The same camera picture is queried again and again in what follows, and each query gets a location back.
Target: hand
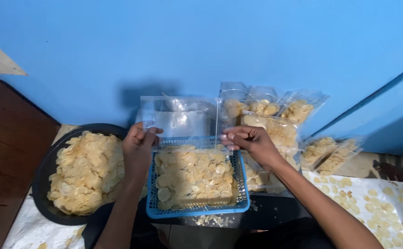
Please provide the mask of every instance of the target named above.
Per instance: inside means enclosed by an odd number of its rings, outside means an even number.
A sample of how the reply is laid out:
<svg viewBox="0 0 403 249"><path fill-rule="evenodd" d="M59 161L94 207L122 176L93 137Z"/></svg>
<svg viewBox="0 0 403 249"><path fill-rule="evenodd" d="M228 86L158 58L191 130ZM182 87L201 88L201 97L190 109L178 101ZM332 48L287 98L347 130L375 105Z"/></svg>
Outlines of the hand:
<svg viewBox="0 0 403 249"><path fill-rule="evenodd" d="M152 160L151 146L157 141L159 128L143 129L143 122L134 124L123 140L123 161L125 178L144 179Z"/></svg>
<svg viewBox="0 0 403 249"><path fill-rule="evenodd" d="M242 125L228 128L223 133L227 136L222 139L222 144L227 145L230 150L247 150L249 155L266 170L274 163L284 161L262 127Z"/></svg>

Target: blue wall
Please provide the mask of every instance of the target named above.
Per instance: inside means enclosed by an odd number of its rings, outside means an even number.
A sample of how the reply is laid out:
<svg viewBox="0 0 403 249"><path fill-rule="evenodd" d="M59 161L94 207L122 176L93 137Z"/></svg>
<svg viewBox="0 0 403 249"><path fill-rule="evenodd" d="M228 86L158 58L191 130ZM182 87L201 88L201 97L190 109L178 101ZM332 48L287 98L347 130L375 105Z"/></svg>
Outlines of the blue wall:
<svg viewBox="0 0 403 249"><path fill-rule="evenodd" d="M0 48L29 74L0 79L62 123L243 81L332 95L313 133L403 72L403 1L0 1Z"/></svg>
<svg viewBox="0 0 403 249"><path fill-rule="evenodd" d="M321 134L368 135L366 151L403 155L403 81Z"/></svg>

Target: person's left hand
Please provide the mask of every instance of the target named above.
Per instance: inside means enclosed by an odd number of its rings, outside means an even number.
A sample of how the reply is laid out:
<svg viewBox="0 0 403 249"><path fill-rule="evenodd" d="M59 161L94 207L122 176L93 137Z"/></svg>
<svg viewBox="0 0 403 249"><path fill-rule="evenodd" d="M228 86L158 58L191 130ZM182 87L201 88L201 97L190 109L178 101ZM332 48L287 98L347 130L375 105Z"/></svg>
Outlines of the person's left hand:
<svg viewBox="0 0 403 249"><path fill-rule="evenodd" d="M143 122L133 124L123 140L125 178L144 179L152 160L151 146L155 144L160 128L143 129Z"/></svg>

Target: wooden surface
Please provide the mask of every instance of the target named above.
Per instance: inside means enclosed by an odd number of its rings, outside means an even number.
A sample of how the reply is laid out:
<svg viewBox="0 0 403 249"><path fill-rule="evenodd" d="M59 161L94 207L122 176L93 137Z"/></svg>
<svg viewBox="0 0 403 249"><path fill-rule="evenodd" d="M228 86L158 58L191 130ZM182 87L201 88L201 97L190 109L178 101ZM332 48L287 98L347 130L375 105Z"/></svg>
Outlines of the wooden surface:
<svg viewBox="0 0 403 249"><path fill-rule="evenodd" d="M0 82L0 248L60 125Z"/></svg>

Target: blue plastic basket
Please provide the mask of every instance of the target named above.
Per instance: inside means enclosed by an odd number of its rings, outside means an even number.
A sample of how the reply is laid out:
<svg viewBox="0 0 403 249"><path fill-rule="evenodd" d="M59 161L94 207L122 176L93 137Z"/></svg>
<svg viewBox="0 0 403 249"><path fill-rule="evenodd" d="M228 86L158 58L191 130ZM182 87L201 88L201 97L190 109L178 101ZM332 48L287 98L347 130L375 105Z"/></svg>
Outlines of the blue plastic basket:
<svg viewBox="0 0 403 249"><path fill-rule="evenodd" d="M184 145L191 144L196 146L199 149L203 148L212 148L215 143L218 143L218 139L213 136L204 136L204 137L173 137L166 138L161 137L160 143L161 145ZM208 215L208 214L219 214L219 213L242 213L246 212L249 209L250 201L249 201L249 193L248 187L246 186L246 179L244 174L244 165L243 159L241 157L240 151L234 151L232 156L229 156L229 160L231 161L232 167L234 168L234 174L232 175L237 182L238 186L238 197L237 204L225 205L221 207L210 207L209 205L204 207L193 207L193 208L185 208L185 209L176 209L176 210L160 210L157 208L157 203L159 199L157 198L158 189L155 187L155 180L158 175L155 173L155 162L154 157L157 152L152 153L152 163L149 168L149 177L148 177L148 196L147 196L147 204L146 204L146 213L149 217L153 219L162 219L162 218L175 218L175 217L183 217L183 216L197 216L197 215Z"/></svg>

